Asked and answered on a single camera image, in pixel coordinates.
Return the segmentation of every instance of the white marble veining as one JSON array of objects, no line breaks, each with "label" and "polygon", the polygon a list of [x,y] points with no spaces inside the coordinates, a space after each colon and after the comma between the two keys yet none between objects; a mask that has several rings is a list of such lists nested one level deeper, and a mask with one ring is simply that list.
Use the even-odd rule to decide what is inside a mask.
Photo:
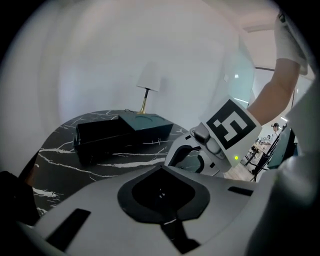
[{"label": "white marble veining", "polygon": [[82,119],[82,116],[81,116],[79,119],[75,120],[72,124],[70,124],[70,126],[74,125],[76,122],[78,122],[80,120],[86,121],[85,119]]},{"label": "white marble veining", "polygon": [[165,142],[174,142],[174,141],[173,140],[163,140],[163,141],[161,141],[161,139],[158,138],[158,141],[156,141],[156,142],[153,142],[153,141],[151,141],[151,142],[143,142],[142,144],[159,144],[160,145],[160,143],[165,143]]},{"label": "white marble veining", "polygon": [[33,189],[33,192],[36,194],[36,196],[39,196],[39,197],[56,198],[56,197],[59,197],[59,195],[63,195],[63,194],[55,193],[52,191],[36,189],[34,187],[32,189]]},{"label": "white marble veining", "polygon": [[90,113],[90,114],[93,114],[93,115],[98,115],[98,116],[118,116],[118,114],[109,114],[111,111],[114,111],[114,110],[109,110],[107,113],[103,114],[103,113]]},{"label": "white marble veining", "polygon": [[66,124],[64,124],[63,126],[69,127],[69,128],[76,128],[75,126],[70,126],[70,125],[66,125]]},{"label": "white marble veining", "polygon": [[65,165],[65,164],[62,164],[62,163],[53,162],[53,161],[49,160],[48,158],[46,158],[45,156],[43,156],[43,155],[41,155],[41,154],[38,154],[38,156],[42,157],[42,158],[43,158],[45,161],[47,161],[49,164],[56,165],[56,166],[62,166],[62,167],[66,167],[66,168],[70,168],[70,169],[73,169],[73,170],[76,170],[76,171],[79,171],[79,172],[92,174],[92,175],[95,175],[95,176],[98,176],[98,177],[110,178],[110,177],[117,176],[117,175],[99,175],[99,174],[94,173],[94,172],[92,172],[92,171],[81,170],[81,169],[79,169],[79,168],[76,168],[76,167],[73,167],[73,166],[70,166],[70,165]]},{"label": "white marble veining", "polygon": [[118,168],[132,168],[132,167],[138,167],[138,166],[152,166],[160,162],[165,161],[165,157],[163,158],[156,158],[147,162],[127,162],[127,163],[98,163],[99,166],[108,166],[108,167],[118,167]]},{"label": "white marble veining", "polygon": [[167,147],[161,149],[158,153],[113,153],[116,156],[166,156],[168,153],[161,153]]},{"label": "white marble veining", "polygon": [[118,156],[118,157],[122,157],[122,158],[126,158],[127,155],[122,155],[121,153],[113,153],[113,156]]},{"label": "white marble veining", "polygon": [[91,180],[93,180],[93,181],[95,181],[95,182],[96,182],[96,180],[95,180],[94,178],[92,178],[91,176],[89,176],[89,178],[90,178]]},{"label": "white marble veining", "polygon": [[71,144],[71,143],[73,143],[73,141],[68,141],[66,143],[63,143],[61,146],[59,146],[57,148],[41,148],[39,150],[39,153],[41,153],[41,152],[57,152],[57,153],[61,153],[61,154],[74,154],[75,150],[73,148],[71,150],[61,149],[64,145]]},{"label": "white marble veining", "polygon": [[181,129],[179,129],[179,130],[176,130],[175,131],[176,133],[181,133],[181,134],[185,134],[186,132],[185,131],[183,131],[183,129],[181,128]]}]

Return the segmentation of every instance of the black box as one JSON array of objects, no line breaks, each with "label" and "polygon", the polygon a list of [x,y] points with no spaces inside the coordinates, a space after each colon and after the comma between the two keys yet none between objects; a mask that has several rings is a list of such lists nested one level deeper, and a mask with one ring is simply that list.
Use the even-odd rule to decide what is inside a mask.
[{"label": "black box", "polygon": [[165,139],[173,125],[157,114],[120,114],[114,120],[78,124],[73,147],[82,163],[90,163],[127,145]]}]

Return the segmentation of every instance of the human arm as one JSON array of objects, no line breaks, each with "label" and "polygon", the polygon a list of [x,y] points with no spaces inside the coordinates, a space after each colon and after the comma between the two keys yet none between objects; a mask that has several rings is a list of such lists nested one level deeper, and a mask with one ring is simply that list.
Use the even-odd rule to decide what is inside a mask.
[{"label": "human arm", "polygon": [[299,73],[307,74],[307,58],[293,37],[286,17],[280,13],[274,24],[276,64],[272,79],[248,107],[248,111],[264,125],[286,109],[298,81]]},{"label": "human arm", "polygon": [[276,60],[271,81],[247,108],[261,125],[270,122],[286,109],[297,84],[299,72],[300,65],[297,62],[286,58]]}]

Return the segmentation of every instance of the white sleeve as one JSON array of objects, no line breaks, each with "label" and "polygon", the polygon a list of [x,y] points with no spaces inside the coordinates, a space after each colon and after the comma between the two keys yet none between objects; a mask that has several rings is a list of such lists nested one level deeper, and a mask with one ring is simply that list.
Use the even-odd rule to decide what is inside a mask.
[{"label": "white sleeve", "polygon": [[276,133],[272,134],[272,137],[271,137],[269,143],[272,145],[276,141],[277,137],[278,137],[278,135]]},{"label": "white sleeve", "polygon": [[274,24],[274,39],[276,59],[288,59],[300,64],[301,75],[308,73],[308,62],[305,54],[293,37],[286,22],[281,22],[279,16]]}]

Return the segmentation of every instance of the black slot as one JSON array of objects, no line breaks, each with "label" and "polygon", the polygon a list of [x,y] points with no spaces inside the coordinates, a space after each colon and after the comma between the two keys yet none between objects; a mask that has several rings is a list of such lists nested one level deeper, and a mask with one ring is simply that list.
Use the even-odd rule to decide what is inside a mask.
[{"label": "black slot", "polygon": [[196,240],[187,237],[182,221],[179,219],[162,224],[161,229],[181,254],[186,254],[200,245]]},{"label": "black slot", "polygon": [[240,194],[240,195],[244,195],[244,196],[248,196],[250,197],[252,195],[252,193],[254,192],[253,190],[250,189],[245,189],[245,188],[241,188],[241,187],[237,187],[237,186],[231,186],[228,188],[228,191]]},{"label": "black slot", "polygon": [[91,212],[87,210],[75,209],[73,213],[71,213],[46,239],[46,241],[64,252],[85,223],[90,213]]},{"label": "black slot", "polygon": [[195,172],[196,172],[197,174],[200,174],[200,173],[204,170],[204,168],[205,168],[205,161],[204,161],[204,159],[202,158],[202,156],[199,155],[199,154],[198,154],[197,158],[198,158],[198,160],[199,160],[199,162],[200,162],[200,167],[199,167]]},{"label": "black slot", "polygon": [[140,205],[165,216],[165,222],[171,221],[175,212],[189,203],[195,193],[192,186],[162,169],[155,171],[132,189],[133,198]]},{"label": "black slot", "polygon": [[169,162],[169,166],[175,167],[178,163],[180,163],[182,160],[184,160],[191,151],[198,150],[196,147],[193,148],[189,145],[182,145],[180,146],[174,153],[171,161]]}]

